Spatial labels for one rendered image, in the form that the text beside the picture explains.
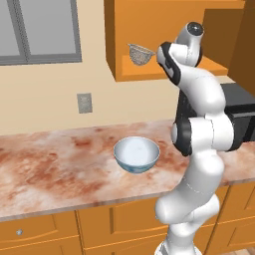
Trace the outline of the wide orange drawer front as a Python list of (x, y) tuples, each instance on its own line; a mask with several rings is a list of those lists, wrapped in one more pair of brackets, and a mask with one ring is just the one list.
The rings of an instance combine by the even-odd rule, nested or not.
[(155, 202), (162, 195), (165, 192), (79, 209), (76, 214), (83, 249), (166, 233), (167, 226), (154, 213)]

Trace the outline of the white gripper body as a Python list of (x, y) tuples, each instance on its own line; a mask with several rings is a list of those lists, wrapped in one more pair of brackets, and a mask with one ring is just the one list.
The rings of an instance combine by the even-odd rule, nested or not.
[(168, 76), (172, 76), (173, 69), (172, 69), (171, 58), (168, 54), (169, 47), (170, 47), (169, 42), (162, 43), (157, 48), (156, 59), (157, 59), (158, 64), (164, 69), (165, 73)]

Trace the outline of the metal mesh tea strainer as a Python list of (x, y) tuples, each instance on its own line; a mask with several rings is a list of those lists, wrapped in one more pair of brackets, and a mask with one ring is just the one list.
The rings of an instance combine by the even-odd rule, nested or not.
[(137, 44), (129, 44), (129, 57), (137, 66), (146, 65), (155, 52)]

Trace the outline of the orange wall cabinet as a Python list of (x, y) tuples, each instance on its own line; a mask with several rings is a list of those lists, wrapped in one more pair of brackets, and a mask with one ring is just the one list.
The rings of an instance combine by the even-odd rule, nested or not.
[(129, 45), (151, 50), (172, 42), (190, 21), (204, 28), (199, 66), (216, 76), (228, 73), (245, 0), (104, 0), (106, 58), (116, 81), (165, 77), (155, 59), (143, 66), (129, 58)]

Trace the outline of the grey framed window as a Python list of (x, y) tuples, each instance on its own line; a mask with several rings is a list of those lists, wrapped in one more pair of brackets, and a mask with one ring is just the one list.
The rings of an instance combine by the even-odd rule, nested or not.
[(0, 66), (81, 61), (77, 0), (0, 0)]

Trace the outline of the orange wall cabinet door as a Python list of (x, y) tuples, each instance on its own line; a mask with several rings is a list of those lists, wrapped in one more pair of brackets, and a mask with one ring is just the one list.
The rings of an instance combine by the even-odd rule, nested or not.
[(255, 97), (255, 0), (245, 0), (228, 76)]

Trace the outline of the orange drawer front with knob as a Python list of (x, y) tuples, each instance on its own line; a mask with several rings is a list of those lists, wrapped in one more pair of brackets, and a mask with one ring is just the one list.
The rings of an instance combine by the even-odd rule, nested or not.
[(0, 250), (78, 236), (74, 211), (0, 222)]

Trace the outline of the black microwave oven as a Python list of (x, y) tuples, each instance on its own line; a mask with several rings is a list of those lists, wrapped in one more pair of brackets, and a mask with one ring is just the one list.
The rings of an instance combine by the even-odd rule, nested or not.
[[(234, 128), (234, 140), (227, 150), (231, 151), (238, 149), (243, 142), (255, 141), (255, 98), (236, 83), (221, 84), (221, 87), (226, 99), (224, 111)], [(175, 121), (196, 117), (187, 96), (179, 91)]]

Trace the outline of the grey wall outlet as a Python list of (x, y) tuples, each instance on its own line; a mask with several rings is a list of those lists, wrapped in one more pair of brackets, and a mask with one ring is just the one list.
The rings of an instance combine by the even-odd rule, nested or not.
[(77, 94), (77, 99), (80, 114), (88, 114), (93, 111), (91, 94)]

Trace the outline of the white and blue bowl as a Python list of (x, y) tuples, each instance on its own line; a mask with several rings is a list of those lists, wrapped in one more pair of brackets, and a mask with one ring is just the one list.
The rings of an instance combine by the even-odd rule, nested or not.
[(133, 174), (140, 174), (154, 167), (159, 159), (159, 146), (142, 136), (128, 136), (114, 146), (114, 157), (118, 165)]

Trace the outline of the orange base cabinet door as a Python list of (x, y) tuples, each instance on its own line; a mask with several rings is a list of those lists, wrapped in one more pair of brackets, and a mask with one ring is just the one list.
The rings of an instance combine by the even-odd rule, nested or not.
[(205, 255), (219, 255), (255, 247), (255, 216), (217, 223)]
[[(205, 255), (212, 234), (213, 224), (202, 225), (195, 233), (194, 245)], [(85, 248), (84, 255), (154, 255), (157, 246), (165, 239), (166, 233), (137, 238), (114, 244)]]
[(84, 255), (78, 236), (0, 250), (0, 255)]

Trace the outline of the small orange drawer front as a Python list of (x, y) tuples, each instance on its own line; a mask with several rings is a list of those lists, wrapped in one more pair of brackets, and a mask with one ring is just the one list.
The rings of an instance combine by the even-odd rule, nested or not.
[(255, 217), (255, 181), (231, 185), (225, 196), (218, 222)]

